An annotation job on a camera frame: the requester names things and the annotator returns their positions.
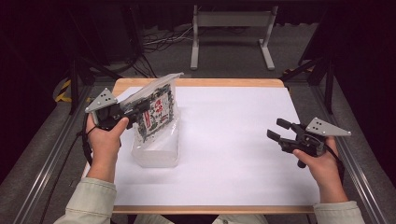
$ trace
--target clothing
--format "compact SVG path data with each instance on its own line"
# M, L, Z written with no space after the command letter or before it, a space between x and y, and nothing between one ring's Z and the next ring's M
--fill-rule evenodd
M116 186L114 184L84 177L78 183L72 198L67 204L65 215L60 217L55 223L110 223L116 194ZM314 210L318 224L364 223L361 210L356 202L353 201L346 203L319 203L314 205ZM259 220L257 216L254 218L257 218L257 223L267 223L265 219ZM221 223L222 220L227 219L236 219L229 220L230 222L228 223L240 223L239 221L242 220L238 220L238 217L221 215L216 219L217 222L215 221L214 223ZM165 218L162 217L162 220L163 223L166 223ZM144 217L141 217L139 223L144 223Z

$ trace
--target snack package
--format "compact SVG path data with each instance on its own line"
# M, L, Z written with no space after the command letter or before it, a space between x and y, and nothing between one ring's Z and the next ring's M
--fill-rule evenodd
M183 73L157 78L121 102L123 108L149 101L149 110L134 123L132 155L142 167L175 167L178 162L180 113L175 80Z

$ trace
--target white surface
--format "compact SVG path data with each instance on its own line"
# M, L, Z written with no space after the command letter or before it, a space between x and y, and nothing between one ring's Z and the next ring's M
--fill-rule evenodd
M140 88L130 88L119 96ZM299 123L285 88L177 87L180 158L175 168L141 168L133 130L121 137L115 205L312 205L318 187L307 168L282 152L267 129Z

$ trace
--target dark floor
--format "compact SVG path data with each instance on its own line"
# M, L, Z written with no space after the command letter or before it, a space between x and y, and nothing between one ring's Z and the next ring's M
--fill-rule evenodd
M200 61L196 71L190 70L191 41L188 39L168 49L156 50L145 55L152 70L159 77L175 72L184 72L186 77L192 78L281 77L284 70L297 67L297 62L315 28L315 24L274 28L269 49L276 66L275 71L266 69L257 42L263 34L259 29L253 28L246 29L239 35L224 29L207 30L200 36ZM144 61L140 61L139 67L149 72L149 67ZM122 75L141 77L134 69L123 72ZM348 170L344 184L347 195L350 200L358 202L366 223L396 223L395 188L376 161L339 86L335 83L332 101L333 116L330 116L322 106L323 85L318 88L309 87L305 78L306 74L300 74L285 83L290 87L290 96L300 121L307 123L313 117L329 119L353 132L353 136L342 140L341 143L346 144L342 147L343 149L346 147L346 150L350 152L359 168L358 171L361 171L358 173L362 177L357 178L354 175L356 170ZM111 78L99 77L93 87L80 88L81 96L94 98L104 87L111 89L113 85L114 80ZM56 181L56 188L52 193L44 223L52 223L64 213L64 208L74 191L73 186L80 179L86 163L80 139L71 147L76 133L81 130L84 113L81 108L75 112L75 116L69 116L70 104L58 103L23 152L7 179L0 186L1 223L12 223L14 220L16 220L15 223L39 223ZM71 148L70 155L67 157L69 148ZM61 169L62 174L59 180L56 180ZM42 180L42 183L35 183L37 179ZM366 186L363 190L361 190L362 180L367 181L363 184L368 184L368 187ZM309 223L306 215L271 215L266 218L269 223ZM127 223L126 216L122 215L115 215L114 220L120 224Z

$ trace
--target person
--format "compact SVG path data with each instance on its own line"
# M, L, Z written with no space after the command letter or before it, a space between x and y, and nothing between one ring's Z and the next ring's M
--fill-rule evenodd
M56 224L110 223L117 194L114 178L120 136L128 121L127 118L121 119L108 132L95 128L92 116L89 115L86 131L93 150L92 167L78 183L65 214L56 220ZM334 137L327 138L326 144L338 153ZM309 167L318 183L320 203L314 205L314 211L319 224L364 223L356 202L350 201L344 192L335 158L329 152L318 158L299 149L294 149L293 154Z

